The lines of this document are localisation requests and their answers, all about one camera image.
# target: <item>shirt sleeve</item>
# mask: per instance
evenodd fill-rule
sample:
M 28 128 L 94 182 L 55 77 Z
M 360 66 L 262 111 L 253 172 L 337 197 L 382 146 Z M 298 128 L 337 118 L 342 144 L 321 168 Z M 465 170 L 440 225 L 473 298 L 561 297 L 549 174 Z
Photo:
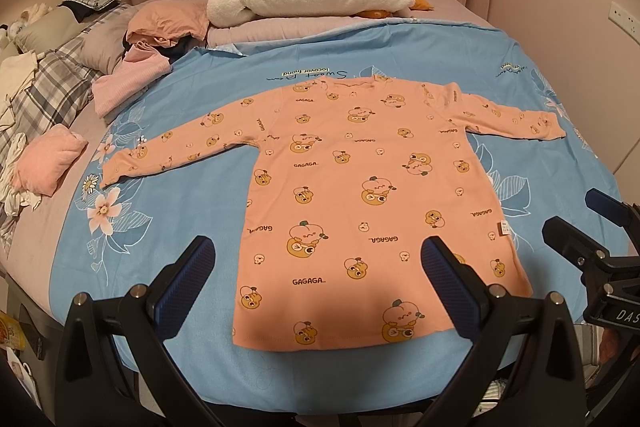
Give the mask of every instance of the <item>shirt sleeve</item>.
M 282 90 L 272 89 L 212 110 L 133 150 L 122 149 L 102 166 L 100 187 L 121 176 L 134 178 L 175 169 L 238 144 L 260 147 L 281 107 Z
M 447 120 L 474 133 L 538 140 L 566 136 L 553 112 L 522 111 L 498 105 L 477 94 L 461 92 L 458 84 L 442 86 L 434 90 L 434 94 L 437 96 L 431 102 L 436 110 Z

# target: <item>yellow package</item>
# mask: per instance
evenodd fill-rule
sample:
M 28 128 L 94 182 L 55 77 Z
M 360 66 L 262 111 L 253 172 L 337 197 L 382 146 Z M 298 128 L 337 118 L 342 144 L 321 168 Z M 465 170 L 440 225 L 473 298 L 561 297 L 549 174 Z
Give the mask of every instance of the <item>yellow package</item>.
M 26 344 L 27 339 L 22 333 L 19 322 L 0 312 L 0 347 L 11 347 L 22 351 Z

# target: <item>pink flower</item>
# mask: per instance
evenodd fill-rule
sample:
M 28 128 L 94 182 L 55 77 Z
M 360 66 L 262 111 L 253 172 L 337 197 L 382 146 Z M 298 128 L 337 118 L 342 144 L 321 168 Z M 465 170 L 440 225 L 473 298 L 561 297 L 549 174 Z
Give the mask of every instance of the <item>pink flower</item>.
M 122 204 L 113 204 L 120 195 L 120 189 L 115 187 L 109 191 L 107 197 L 99 194 L 95 199 L 95 208 L 88 208 L 86 210 L 86 217 L 89 219 L 89 230 L 94 233 L 98 227 L 104 232 L 105 235 L 113 234 L 113 225 L 109 221 L 110 217 L 117 217 L 122 211 Z
M 102 163 L 104 162 L 104 157 L 113 152 L 116 146 L 114 146 L 114 144 L 111 143 L 111 140 L 113 140 L 113 134 L 110 134 L 107 137 L 107 139 L 104 141 L 104 143 L 101 143 L 100 145 L 98 145 L 98 149 L 95 151 L 95 155 L 91 159 L 92 162 L 99 160 L 98 163 Z

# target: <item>plaid blanket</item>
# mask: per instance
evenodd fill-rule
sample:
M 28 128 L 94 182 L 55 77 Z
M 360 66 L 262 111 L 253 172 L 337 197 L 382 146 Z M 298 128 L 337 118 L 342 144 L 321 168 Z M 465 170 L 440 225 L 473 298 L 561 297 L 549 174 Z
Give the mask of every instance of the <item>plaid blanket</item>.
M 121 4 L 103 13 L 77 37 L 56 50 L 46 52 L 38 62 L 33 84 L 12 100 L 15 124 L 0 132 L 2 167 L 15 134 L 25 133 L 29 143 L 57 123 L 68 127 L 93 98 L 91 84 L 102 74 L 80 63 L 84 36 L 95 25 L 103 24 L 127 8 L 129 5 Z

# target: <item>shirt tag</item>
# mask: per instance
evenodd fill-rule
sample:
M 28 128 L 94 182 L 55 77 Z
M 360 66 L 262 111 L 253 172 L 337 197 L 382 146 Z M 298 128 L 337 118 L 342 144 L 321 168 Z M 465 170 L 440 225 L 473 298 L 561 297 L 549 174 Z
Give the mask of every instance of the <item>shirt tag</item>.
M 511 235 L 511 227 L 504 219 L 500 222 L 500 235 Z

